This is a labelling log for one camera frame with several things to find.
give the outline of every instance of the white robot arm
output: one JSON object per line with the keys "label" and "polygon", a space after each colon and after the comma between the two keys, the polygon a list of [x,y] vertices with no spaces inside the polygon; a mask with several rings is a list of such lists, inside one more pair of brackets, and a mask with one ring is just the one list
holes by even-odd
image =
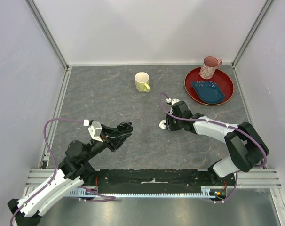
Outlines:
{"label": "white robot arm", "polygon": [[237,171],[248,172],[263,159],[261,151],[253,142],[231,128],[238,128],[246,132],[262,146],[266,155],[269,154],[268,148],[250,123],[243,122],[240,125],[222,123],[211,120],[202,114],[193,115],[184,101],[169,98],[166,102],[171,105],[169,113],[173,116],[197,120],[183,121],[166,114],[166,119],[159,124],[162,129],[169,131],[184,129],[194,134],[212,137],[227,145],[230,156],[219,160],[209,168],[214,171],[217,177],[223,178]]}

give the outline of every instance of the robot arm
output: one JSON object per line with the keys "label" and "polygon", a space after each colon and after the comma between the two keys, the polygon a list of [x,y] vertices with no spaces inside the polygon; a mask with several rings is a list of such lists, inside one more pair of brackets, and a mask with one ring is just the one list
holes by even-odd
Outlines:
{"label": "robot arm", "polygon": [[37,225],[41,217],[69,191],[80,185],[92,183],[97,177],[97,171],[88,161],[106,148],[112,152],[116,151],[131,136],[133,130],[130,122],[121,123],[117,128],[88,120],[84,121],[84,125],[88,126],[91,142],[84,144],[80,141],[72,141],[69,144],[65,152],[66,157],[59,164],[53,181],[49,183],[48,179],[28,196],[8,202],[12,213],[23,205],[16,215],[19,226]]}
{"label": "robot arm", "polygon": [[[214,139],[222,141],[227,145],[230,156],[219,160],[209,168],[209,170],[215,174],[216,178],[223,178],[228,174],[239,170],[248,172],[263,159],[263,155],[259,148],[241,133],[228,128],[228,126],[221,127],[216,124],[207,123],[207,121],[209,121],[209,118],[198,113],[193,115],[184,101],[180,101],[178,99],[167,99],[166,101],[171,105],[170,113],[172,115],[180,118],[204,120],[183,121],[175,119],[166,114],[166,119],[162,120],[159,124],[162,129],[168,129],[169,131],[184,129],[185,131],[189,131],[194,134],[212,137]],[[268,148],[250,123],[243,122],[240,125],[228,125],[239,128],[253,137],[262,146],[266,152],[266,155],[269,154]]]}

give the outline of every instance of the mug handle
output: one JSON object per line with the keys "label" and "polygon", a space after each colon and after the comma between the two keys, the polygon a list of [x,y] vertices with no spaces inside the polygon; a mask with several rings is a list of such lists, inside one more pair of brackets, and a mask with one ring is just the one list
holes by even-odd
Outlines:
{"label": "mug handle", "polygon": [[218,59],[218,65],[217,68],[219,68],[223,64],[223,61],[221,59]]}
{"label": "mug handle", "polygon": [[144,91],[145,92],[149,92],[150,91],[150,86],[147,83],[145,83],[144,86],[147,88]]}

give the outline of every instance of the gray countertop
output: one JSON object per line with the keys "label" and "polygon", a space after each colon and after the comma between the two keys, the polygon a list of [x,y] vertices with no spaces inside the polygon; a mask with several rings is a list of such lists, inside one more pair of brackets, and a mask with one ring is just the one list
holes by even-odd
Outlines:
{"label": "gray countertop", "polygon": [[[160,92],[184,100],[193,114],[202,113],[211,119],[234,124],[247,121],[231,65],[220,68],[235,85],[230,101],[219,106],[204,106],[188,96],[184,78],[198,66],[73,67],[60,117],[90,119],[112,127],[123,121],[133,123],[132,136],[120,149],[115,153],[104,150],[91,160],[96,169],[207,169],[228,155],[225,144],[184,130],[169,132],[158,126],[165,119],[157,100]],[[150,92],[139,93],[136,90],[134,76],[138,72],[146,72],[150,76]],[[63,160],[64,152],[73,140],[88,143],[87,127],[60,121],[53,142],[58,163]]]}

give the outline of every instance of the yellow mug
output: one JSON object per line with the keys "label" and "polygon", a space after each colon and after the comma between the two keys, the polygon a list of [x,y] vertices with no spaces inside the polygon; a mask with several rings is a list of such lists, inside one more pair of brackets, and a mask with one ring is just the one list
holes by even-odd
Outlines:
{"label": "yellow mug", "polygon": [[149,92],[149,75],[146,72],[139,72],[135,75],[135,86],[137,90],[141,93]]}

